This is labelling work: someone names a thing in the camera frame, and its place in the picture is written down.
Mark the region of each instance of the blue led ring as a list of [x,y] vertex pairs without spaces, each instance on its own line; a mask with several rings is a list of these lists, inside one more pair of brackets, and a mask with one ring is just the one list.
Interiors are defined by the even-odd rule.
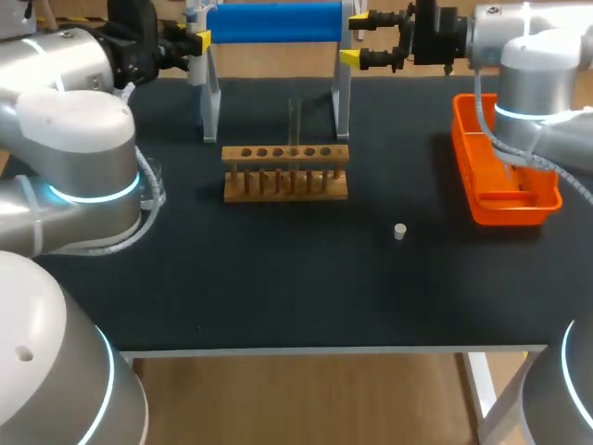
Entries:
[[118,193],[114,193],[113,195],[107,195],[106,197],[72,197],[70,195],[66,195],[65,193],[56,190],[52,185],[49,186],[49,189],[57,196],[61,197],[65,201],[68,202],[76,202],[81,204],[96,204],[99,202],[109,202],[115,199],[119,199],[120,197],[125,197],[126,195],[130,194],[134,188],[140,183],[140,173],[136,174],[135,179],[133,182],[128,185],[126,188],[121,190]]

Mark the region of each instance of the blue roller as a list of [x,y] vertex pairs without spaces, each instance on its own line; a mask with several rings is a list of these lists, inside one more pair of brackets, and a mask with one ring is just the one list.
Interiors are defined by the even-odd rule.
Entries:
[[342,4],[223,4],[208,13],[215,44],[339,42]]

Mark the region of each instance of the table leg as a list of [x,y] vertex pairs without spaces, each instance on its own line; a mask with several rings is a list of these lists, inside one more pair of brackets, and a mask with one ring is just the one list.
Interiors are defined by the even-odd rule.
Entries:
[[483,352],[463,354],[478,420],[480,445],[499,445],[519,422],[521,388],[537,353],[530,353],[497,399]]

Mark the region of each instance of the black table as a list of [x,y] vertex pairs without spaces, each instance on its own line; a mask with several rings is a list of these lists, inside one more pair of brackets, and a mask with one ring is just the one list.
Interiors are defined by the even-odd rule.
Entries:
[[593,308],[593,209],[572,189],[541,230],[473,223],[449,135],[471,79],[353,81],[350,199],[292,204],[224,204],[220,146],[286,144],[291,96],[301,142],[332,142],[329,80],[221,87],[218,146],[197,142],[185,82],[135,94],[168,195],[142,242],[38,259],[120,350],[543,345]]

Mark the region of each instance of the orange tray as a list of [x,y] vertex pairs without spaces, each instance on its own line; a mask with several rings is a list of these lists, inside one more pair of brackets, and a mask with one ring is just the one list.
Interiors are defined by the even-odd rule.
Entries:
[[[483,95],[494,124],[496,95]],[[558,174],[506,165],[494,155],[475,112],[474,95],[453,99],[453,145],[473,219],[482,225],[540,225],[562,207]]]

